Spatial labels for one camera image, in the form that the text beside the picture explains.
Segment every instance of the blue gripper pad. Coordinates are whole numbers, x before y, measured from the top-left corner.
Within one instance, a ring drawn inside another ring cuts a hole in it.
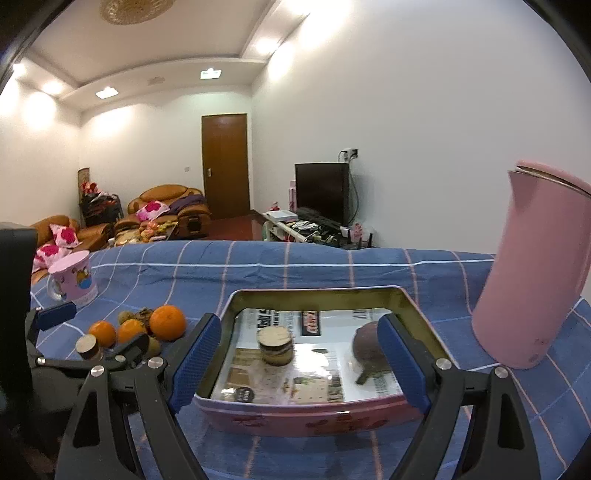
[[[178,413],[189,405],[222,337],[220,319],[213,315],[174,374],[168,406]]]
[[[37,313],[37,328],[40,330],[49,330],[60,323],[72,320],[76,316],[76,305],[69,301],[60,303],[55,307],[39,310]]]
[[[425,375],[386,316],[378,322],[378,340],[408,403],[427,414],[431,401]]]

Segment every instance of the brown door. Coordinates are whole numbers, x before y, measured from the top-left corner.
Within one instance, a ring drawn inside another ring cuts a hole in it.
[[[246,114],[202,117],[203,179],[212,218],[248,215]]]

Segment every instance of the sofa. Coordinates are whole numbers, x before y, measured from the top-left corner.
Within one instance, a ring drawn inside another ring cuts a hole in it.
[[[115,224],[115,235],[125,230],[145,226],[148,222],[140,222],[135,214],[149,202],[159,200],[167,205],[171,205],[175,200],[190,194],[203,195],[199,189],[175,184],[159,185],[146,190],[129,203],[127,206],[128,215]],[[175,238],[202,238],[209,233],[209,226],[212,222],[211,216],[212,214],[207,207],[207,203],[201,203],[199,205],[185,207],[178,215],[161,215],[156,218],[155,222],[178,222]]]
[[[47,243],[53,243],[53,233],[49,227],[51,224],[69,226],[76,231],[76,236],[80,245],[73,248],[72,251],[89,250],[96,252],[104,248],[113,236],[113,225],[111,223],[101,223],[87,228],[80,228],[80,224],[67,215],[53,215],[31,226],[37,230],[37,248]],[[37,283],[48,274],[46,269],[38,270],[31,276],[31,285]]]

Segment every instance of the wall socket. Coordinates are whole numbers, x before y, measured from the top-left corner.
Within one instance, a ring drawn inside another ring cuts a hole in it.
[[[351,161],[359,158],[359,150],[357,148],[345,148],[343,151],[343,159],[345,161]]]

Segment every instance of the checkered tablecloth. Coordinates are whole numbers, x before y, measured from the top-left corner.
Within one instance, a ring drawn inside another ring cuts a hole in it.
[[[243,288],[401,286],[413,297],[461,368],[488,371],[495,361],[478,345],[470,324],[493,257],[462,252],[373,248],[347,252],[318,245],[266,242],[161,242],[92,254],[99,296],[70,322],[43,332],[39,349],[74,358],[74,343],[99,319],[116,325],[121,310],[170,303],[189,321],[219,314]],[[43,280],[33,307],[54,302]],[[556,480],[591,432],[591,307],[573,306],[547,357],[535,368],[513,370],[540,458],[542,478]],[[195,404],[180,423],[211,479],[378,480],[389,478],[418,423],[334,437],[273,438],[227,434],[211,428]],[[139,456],[150,480],[160,478],[141,421],[131,419]],[[450,478],[468,419],[461,414],[439,478]]]

